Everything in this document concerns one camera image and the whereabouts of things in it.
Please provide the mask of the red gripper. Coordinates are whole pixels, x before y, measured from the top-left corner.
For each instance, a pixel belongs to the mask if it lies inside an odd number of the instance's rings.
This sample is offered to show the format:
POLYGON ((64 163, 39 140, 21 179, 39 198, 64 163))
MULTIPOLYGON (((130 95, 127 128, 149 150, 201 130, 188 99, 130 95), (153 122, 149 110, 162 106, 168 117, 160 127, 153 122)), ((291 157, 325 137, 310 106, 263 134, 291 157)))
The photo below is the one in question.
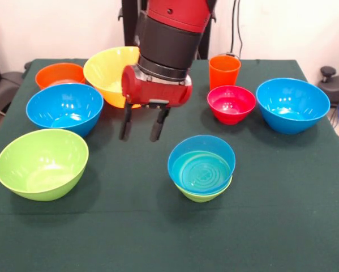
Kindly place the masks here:
POLYGON ((122 95, 125 97, 125 118, 122 122, 119 139, 128 140, 131 130, 132 105, 163 104, 168 108, 161 108, 153 124, 150 141, 160 139, 165 119, 170 108, 180 107, 187 103, 192 92, 192 80, 186 76, 185 80, 168 81, 144 73, 137 65, 125 66, 122 73, 122 95))

